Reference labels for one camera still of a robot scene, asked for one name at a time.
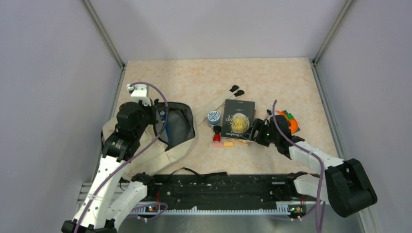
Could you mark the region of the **black hardcover book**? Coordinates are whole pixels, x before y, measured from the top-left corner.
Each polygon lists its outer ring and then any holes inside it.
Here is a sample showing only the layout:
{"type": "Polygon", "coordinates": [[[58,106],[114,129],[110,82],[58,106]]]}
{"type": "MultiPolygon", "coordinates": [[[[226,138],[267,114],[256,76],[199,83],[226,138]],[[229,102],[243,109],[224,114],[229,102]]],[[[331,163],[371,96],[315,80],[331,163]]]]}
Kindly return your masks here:
{"type": "Polygon", "coordinates": [[[226,139],[247,140],[243,134],[255,119],[255,102],[226,99],[222,117],[221,137],[226,139]]]}

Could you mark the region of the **cream canvas backpack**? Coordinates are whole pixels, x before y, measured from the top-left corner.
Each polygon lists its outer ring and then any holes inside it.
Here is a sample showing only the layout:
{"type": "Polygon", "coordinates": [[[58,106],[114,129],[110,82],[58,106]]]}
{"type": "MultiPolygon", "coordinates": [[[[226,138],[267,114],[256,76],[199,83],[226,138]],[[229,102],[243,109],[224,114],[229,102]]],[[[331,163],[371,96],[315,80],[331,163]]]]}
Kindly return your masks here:
{"type": "MultiPolygon", "coordinates": [[[[143,172],[154,175],[184,158],[195,146],[198,138],[197,128],[206,120],[207,114],[224,105],[226,99],[235,100],[243,94],[244,91],[234,85],[197,109],[191,109],[190,106],[181,102],[151,100],[153,106],[156,107],[158,123],[146,128],[141,138],[141,145],[136,151],[137,157],[131,161],[121,178],[130,181],[133,176],[143,172]],[[158,113],[159,110],[167,111],[165,122],[168,124],[168,143],[160,138],[164,126],[158,113]]],[[[103,126],[102,149],[105,139],[114,130],[116,115],[103,126]]]]}

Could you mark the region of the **blue illustrated book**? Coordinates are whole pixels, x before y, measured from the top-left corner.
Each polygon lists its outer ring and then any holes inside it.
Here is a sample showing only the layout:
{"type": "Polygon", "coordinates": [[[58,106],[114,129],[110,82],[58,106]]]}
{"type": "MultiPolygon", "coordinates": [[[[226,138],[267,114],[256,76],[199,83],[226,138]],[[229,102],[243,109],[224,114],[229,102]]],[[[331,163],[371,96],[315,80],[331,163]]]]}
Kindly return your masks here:
{"type": "Polygon", "coordinates": [[[159,115],[160,115],[160,119],[161,119],[161,122],[163,123],[163,126],[164,126],[164,131],[163,131],[163,133],[161,134],[161,139],[164,141],[164,142],[166,142],[166,143],[168,143],[168,141],[169,141],[169,136],[168,136],[168,124],[165,122],[166,121],[166,113],[167,113],[167,111],[165,111],[165,110],[159,110],[158,111],[158,113],[159,113],[159,115]]]}

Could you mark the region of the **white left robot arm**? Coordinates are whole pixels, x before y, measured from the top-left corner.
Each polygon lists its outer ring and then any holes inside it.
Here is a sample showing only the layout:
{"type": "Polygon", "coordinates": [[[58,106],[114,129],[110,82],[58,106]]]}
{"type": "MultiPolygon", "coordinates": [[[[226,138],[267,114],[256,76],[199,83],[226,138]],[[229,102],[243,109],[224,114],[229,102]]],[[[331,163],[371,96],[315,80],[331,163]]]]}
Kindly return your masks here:
{"type": "Polygon", "coordinates": [[[131,182],[116,200],[117,185],[131,161],[149,125],[156,125],[156,107],[152,103],[127,102],[120,106],[113,132],[105,139],[99,168],[90,190],[73,219],[63,223],[64,233],[116,233],[141,200],[154,198],[156,188],[148,182],[131,182]]]}

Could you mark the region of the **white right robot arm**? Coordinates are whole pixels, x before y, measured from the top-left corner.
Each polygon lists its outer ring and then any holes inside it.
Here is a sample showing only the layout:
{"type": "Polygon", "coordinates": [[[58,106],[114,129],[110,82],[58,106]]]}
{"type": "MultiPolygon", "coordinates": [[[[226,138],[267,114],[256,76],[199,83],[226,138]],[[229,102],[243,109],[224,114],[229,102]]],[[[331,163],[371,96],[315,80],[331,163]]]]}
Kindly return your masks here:
{"type": "Polygon", "coordinates": [[[293,173],[285,194],[291,200],[312,196],[328,203],[335,213],[348,217],[378,201],[369,177],[357,159],[343,160],[311,146],[291,133],[287,119],[270,115],[255,119],[244,137],[263,146],[275,145],[286,158],[302,163],[315,174],[293,173]]]}

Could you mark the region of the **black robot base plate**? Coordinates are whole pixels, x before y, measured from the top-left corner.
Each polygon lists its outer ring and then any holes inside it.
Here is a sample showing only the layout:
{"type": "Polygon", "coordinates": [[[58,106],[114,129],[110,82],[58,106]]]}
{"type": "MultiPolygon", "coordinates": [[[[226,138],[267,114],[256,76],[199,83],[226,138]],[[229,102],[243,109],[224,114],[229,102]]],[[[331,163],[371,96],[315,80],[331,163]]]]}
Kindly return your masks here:
{"type": "Polygon", "coordinates": [[[281,202],[314,201],[298,194],[287,174],[154,175],[144,202],[163,202],[169,210],[275,210],[281,202]]]}

